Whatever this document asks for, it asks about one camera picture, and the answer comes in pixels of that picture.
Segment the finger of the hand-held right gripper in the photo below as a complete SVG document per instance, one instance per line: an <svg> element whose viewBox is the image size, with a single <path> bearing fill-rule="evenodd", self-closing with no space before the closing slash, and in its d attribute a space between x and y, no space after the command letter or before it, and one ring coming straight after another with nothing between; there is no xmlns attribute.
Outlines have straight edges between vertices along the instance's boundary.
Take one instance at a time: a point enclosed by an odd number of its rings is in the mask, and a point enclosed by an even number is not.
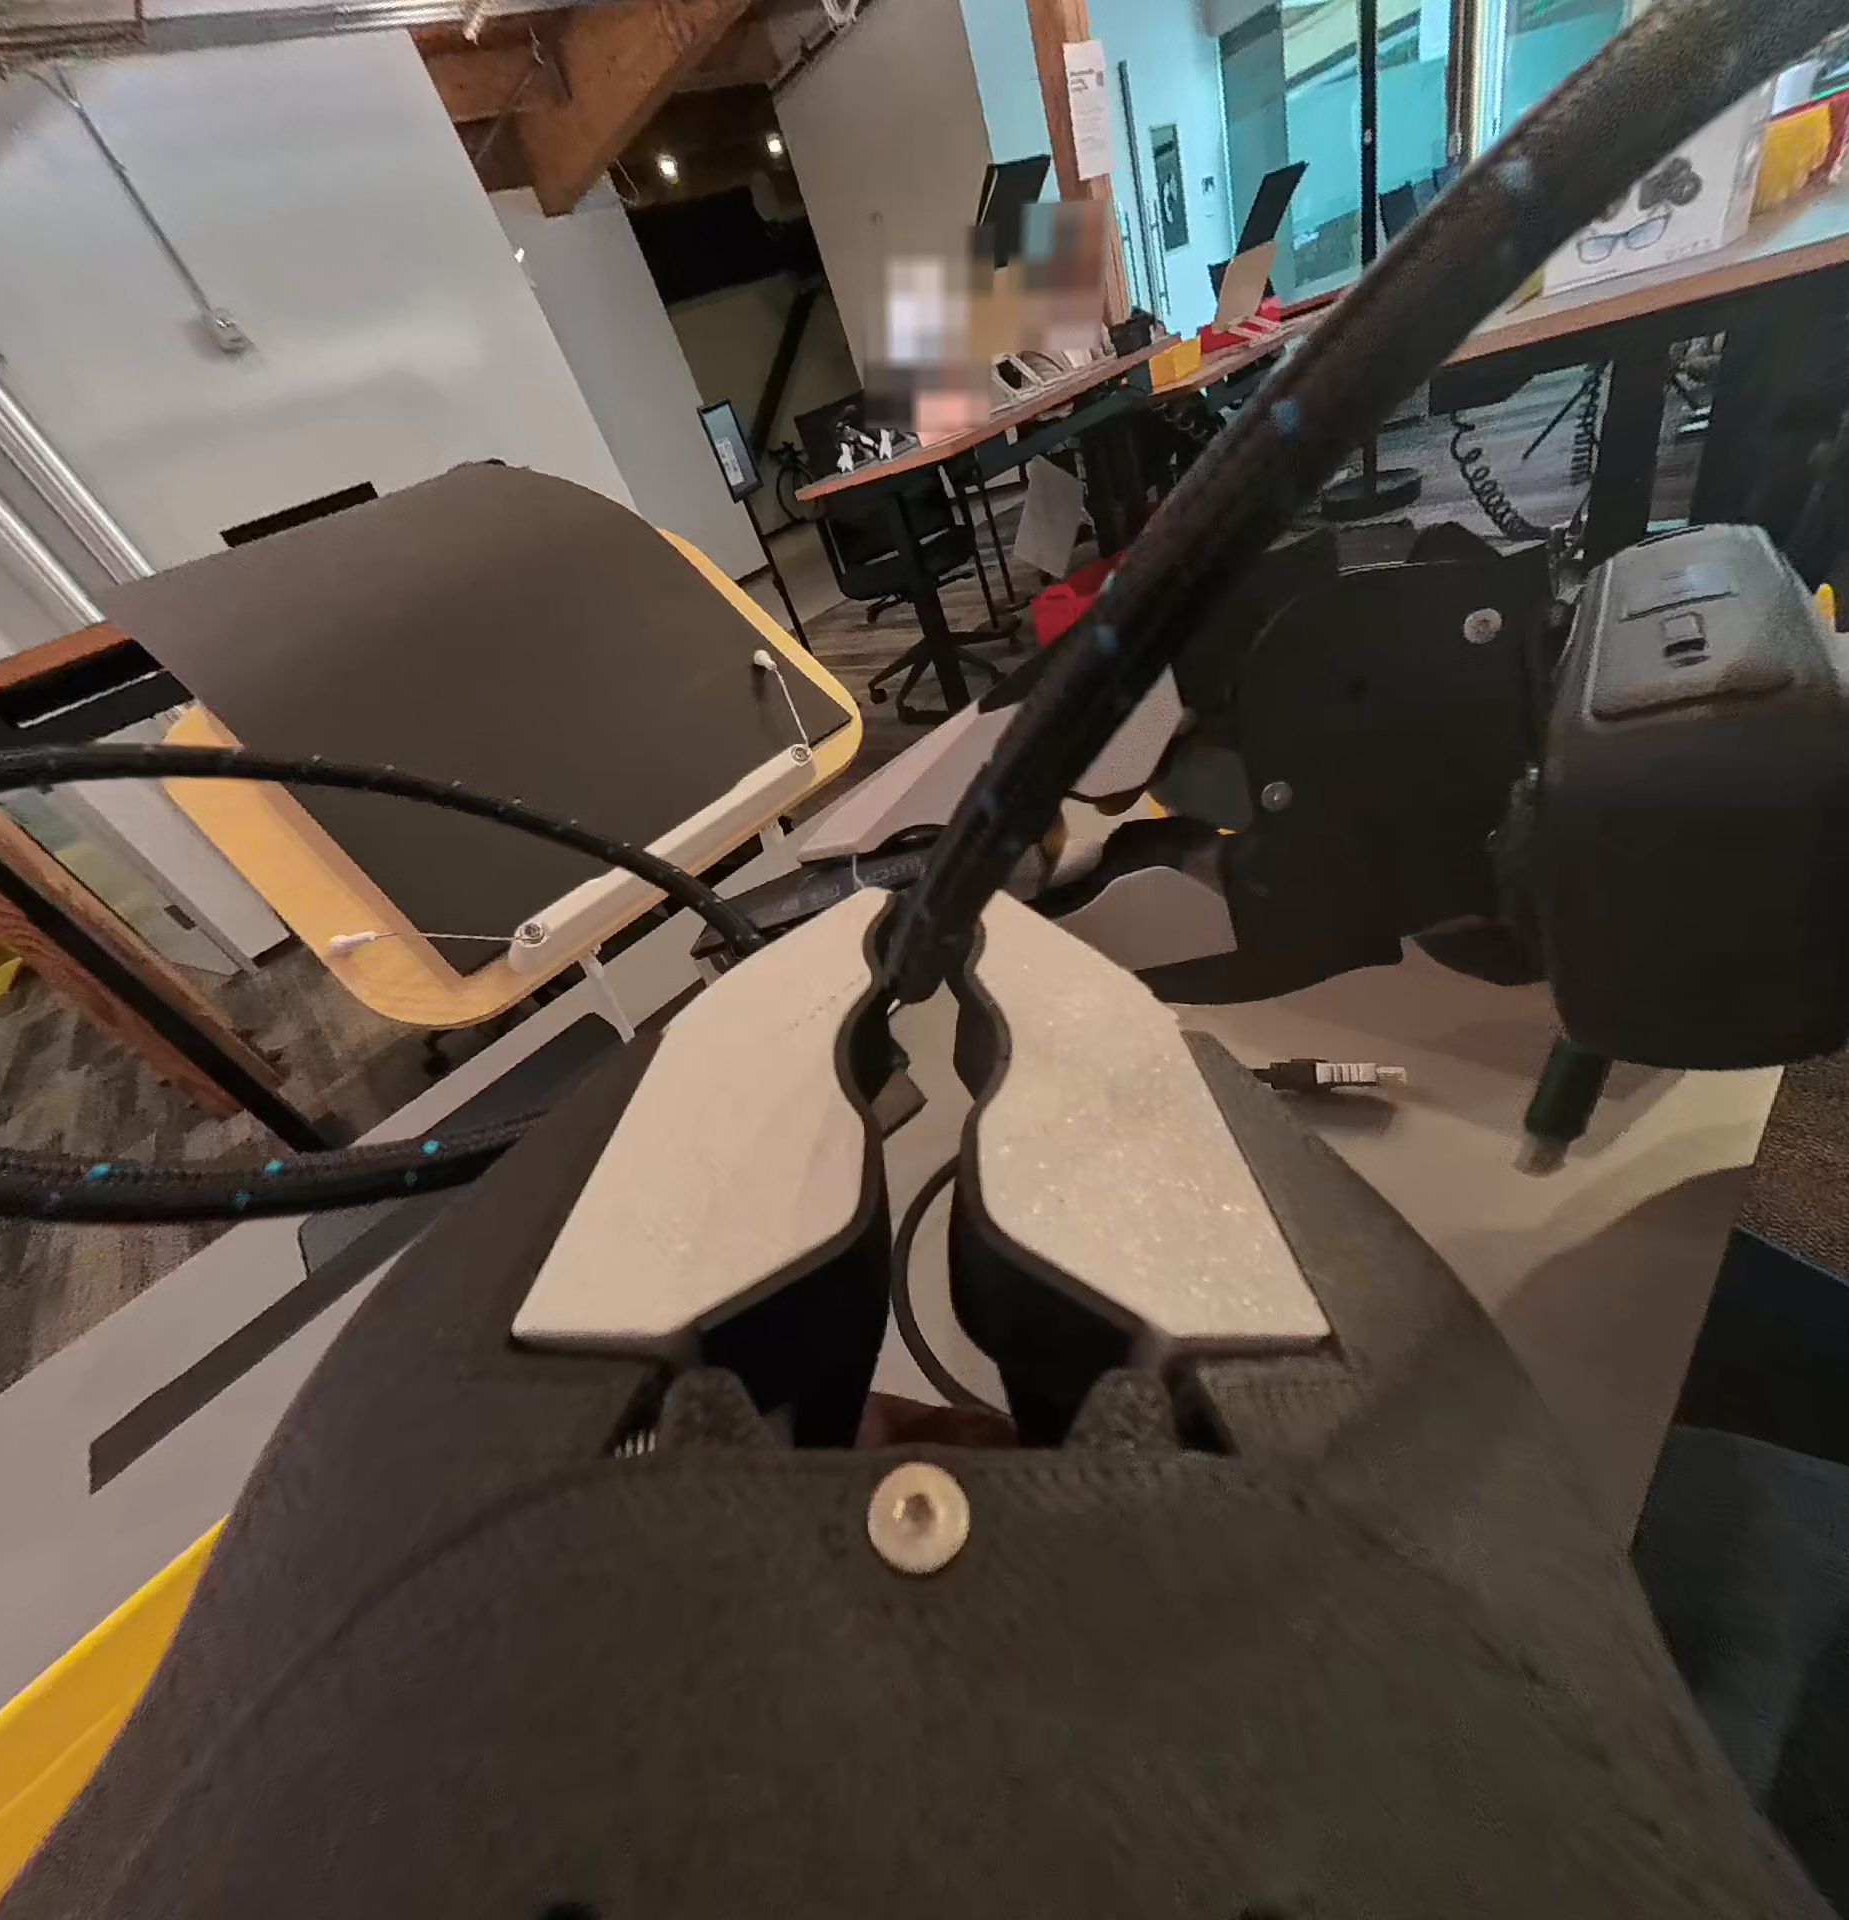
<svg viewBox="0 0 1849 1920"><path fill-rule="evenodd" d="M1224 892L1176 866L1100 870L1039 892L1031 912L1126 973L1170 973L1240 948Z"/></svg>
<svg viewBox="0 0 1849 1920"><path fill-rule="evenodd" d="M986 776L1024 706L1030 698L998 707L972 706L947 713L914 746L905 746L880 776L853 783L835 804L825 804L800 837L800 866L861 859L913 829L947 829L959 793ZM1186 706L1176 691L1176 675L1162 671L1152 691L1127 707L1127 719L1113 732L1113 741L1090 760L1090 768L1063 783L1063 800L1126 816L1152 790L1165 746L1185 732Z"/></svg>

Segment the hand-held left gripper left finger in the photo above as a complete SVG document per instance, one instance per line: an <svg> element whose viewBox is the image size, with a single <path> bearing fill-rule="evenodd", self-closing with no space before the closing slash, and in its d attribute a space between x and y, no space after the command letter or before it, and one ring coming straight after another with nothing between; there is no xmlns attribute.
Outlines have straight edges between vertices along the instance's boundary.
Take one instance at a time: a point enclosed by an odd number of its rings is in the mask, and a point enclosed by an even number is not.
<svg viewBox="0 0 1849 1920"><path fill-rule="evenodd" d="M513 1318L522 1349L732 1373L792 1446L858 1439L892 1318L892 912L853 892L664 1024Z"/></svg>

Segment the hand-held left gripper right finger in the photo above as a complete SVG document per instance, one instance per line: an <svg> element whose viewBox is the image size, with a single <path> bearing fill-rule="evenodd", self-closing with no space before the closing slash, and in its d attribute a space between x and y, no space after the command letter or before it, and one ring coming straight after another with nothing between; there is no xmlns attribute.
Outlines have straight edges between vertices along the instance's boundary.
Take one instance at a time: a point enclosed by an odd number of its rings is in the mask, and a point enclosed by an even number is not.
<svg viewBox="0 0 1849 1920"><path fill-rule="evenodd" d="M947 1301L1030 1446L1109 1373L1331 1346L1298 1252L1185 1024L1126 966L990 896L951 973L972 1093Z"/></svg>

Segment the black Fosmon HDMI switch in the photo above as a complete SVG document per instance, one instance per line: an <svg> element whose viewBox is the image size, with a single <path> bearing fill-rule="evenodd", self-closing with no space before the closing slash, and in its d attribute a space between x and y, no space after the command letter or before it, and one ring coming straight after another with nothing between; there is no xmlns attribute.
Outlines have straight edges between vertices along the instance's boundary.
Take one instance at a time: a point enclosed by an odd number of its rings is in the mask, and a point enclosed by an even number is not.
<svg viewBox="0 0 1849 1920"><path fill-rule="evenodd" d="M792 875L779 875L754 892L733 896L733 912L762 933L762 941L782 941L787 929L820 918L825 908L858 896L858 892L905 892L924 870L929 854L937 841L937 829L902 829L886 849L866 854L829 854L817 866L800 866ZM982 1394L972 1394L929 1346L929 1329L914 1321L913 1307L913 1252L914 1252L914 1234L933 1216L933 1204L947 1196L951 1183L951 1155L941 1155L914 1196L905 1202L902 1222L893 1222L893 1243L892 1243L892 1329L902 1338L902 1349L913 1357L914 1375L937 1394L941 1409L959 1411L982 1411L982 1420L1002 1420L998 1405L986 1405Z"/></svg>

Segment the yellow plastic bin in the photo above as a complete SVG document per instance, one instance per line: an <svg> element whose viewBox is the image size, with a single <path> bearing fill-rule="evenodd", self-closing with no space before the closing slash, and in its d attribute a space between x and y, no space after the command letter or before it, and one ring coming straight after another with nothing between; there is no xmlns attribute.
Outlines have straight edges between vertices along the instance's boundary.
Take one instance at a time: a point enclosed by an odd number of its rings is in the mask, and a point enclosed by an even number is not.
<svg viewBox="0 0 1849 1920"><path fill-rule="evenodd" d="M216 1549L203 1530L170 1566L101 1617L64 1659L0 1706L0 1892L30 1861L41 1833L70 1814L79 1789L138 1706L177 1621Z"/></svg>

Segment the black rolling chair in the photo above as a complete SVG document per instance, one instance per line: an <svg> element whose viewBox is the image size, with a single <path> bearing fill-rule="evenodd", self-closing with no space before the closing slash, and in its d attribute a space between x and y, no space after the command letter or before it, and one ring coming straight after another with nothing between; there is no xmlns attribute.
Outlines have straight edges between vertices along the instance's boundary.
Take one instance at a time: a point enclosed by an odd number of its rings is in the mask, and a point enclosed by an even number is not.
<svg viewBox="0 0 1849 1920"><path fill-rule="evenodd" d="M982 644L1024 644L1024 617L990 597L974 520L947 494L937 467L892 484L853 484L820 499L820 550L846 601L902 601L914 640L866 675L866 706L905 724L937 724L972 706L972 671L1008 671ZM941 589L972 569L986 597L982 627L951 627Z"/></svg>

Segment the red bin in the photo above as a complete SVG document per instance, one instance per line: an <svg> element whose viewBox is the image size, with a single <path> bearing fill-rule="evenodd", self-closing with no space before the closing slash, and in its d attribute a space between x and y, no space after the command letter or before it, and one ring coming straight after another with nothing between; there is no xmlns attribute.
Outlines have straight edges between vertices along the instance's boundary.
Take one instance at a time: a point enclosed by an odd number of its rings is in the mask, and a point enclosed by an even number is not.
<svg viewBox="0 0 1849 1920"><path fill-rule="evenodd" d="M1031 644L1053 644L1069 623L1081 623L1081 616L1090 616L1090 601L1109 589L1118 560L1126 556L1100 556L1100 560L1053 576L1051 589L1039 589L1031 601L1030 601Z"/></svg>

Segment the white paper sheet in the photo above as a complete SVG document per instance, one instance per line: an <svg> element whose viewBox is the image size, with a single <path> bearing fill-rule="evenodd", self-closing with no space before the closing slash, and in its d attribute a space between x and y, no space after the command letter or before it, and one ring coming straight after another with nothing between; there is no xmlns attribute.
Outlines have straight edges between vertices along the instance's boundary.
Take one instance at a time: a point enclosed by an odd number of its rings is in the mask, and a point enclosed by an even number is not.
<svg viewBox="0 0 1849 1920"><path fill-rule="evenodd" d="M1069 550L1086 529L1086 484L1077 467L1053 461L1030 461L1030 490L1013 529L1013 565L1062 579L1069 569Z"/></svg>

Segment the white tablet stand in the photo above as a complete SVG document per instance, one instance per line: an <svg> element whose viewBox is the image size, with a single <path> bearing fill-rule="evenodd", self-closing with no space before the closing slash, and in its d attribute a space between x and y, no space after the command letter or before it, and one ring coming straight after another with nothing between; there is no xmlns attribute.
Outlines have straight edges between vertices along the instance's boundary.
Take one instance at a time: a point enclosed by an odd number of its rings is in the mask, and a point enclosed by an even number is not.
<svg viewBox="0 0 1849 1920"><path fill-rule="evenodd" d="M170 741L374 764L713 870L861 746L858 698L710 556L574 481L463 465L98 592L188 691ZM467 1029L662 892L354 790L167 779L374 1011Z"/></svg>

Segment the white printed carton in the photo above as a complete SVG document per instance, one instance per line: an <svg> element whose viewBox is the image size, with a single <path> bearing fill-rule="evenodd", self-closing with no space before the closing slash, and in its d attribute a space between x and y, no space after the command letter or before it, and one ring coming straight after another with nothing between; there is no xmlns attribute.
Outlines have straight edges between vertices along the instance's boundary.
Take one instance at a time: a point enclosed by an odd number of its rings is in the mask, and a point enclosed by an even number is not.
<svg viewBox="0 0 1849 1920"><path fill-rule="evenodd" d="M1692 262L1745 234L1774 88L1745 90L1703 131L1643 170L1541 271L1541 291Z"/></svg>

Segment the wood-edged black-leg table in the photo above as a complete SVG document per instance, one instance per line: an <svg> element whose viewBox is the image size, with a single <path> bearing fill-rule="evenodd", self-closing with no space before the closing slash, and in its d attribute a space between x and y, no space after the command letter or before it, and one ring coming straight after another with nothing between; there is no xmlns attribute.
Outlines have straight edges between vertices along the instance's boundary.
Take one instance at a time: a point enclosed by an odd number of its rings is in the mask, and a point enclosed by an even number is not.
<svg viewBox="0 0 1849 1920"><path fill-rule="evenodd" d="M147 719L156 691L182 691L117 623L79 616L70 633L0 659L0 760L98 741L101 719ZM307 1120L284 1072L156 955L61 854L0 811L0 944L52 1000L117 1042L147 1075L208 1114L251 1114L288 1149L333 1149L333 1120Z"/></svg>

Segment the wooden post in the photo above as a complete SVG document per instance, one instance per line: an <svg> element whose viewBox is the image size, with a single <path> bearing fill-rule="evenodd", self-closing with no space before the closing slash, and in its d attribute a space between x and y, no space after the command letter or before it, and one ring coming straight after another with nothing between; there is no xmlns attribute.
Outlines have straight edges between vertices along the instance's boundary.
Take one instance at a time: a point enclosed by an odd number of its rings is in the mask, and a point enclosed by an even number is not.
<svg viewBox="0 0 1849 1920"><path fill-rule="evenodd" d="M1109 69L1081 0L1030 0L1031 76L1062 204L1104 217L1104 326L1127 319L1126 240L1109 177Z"/></svg>

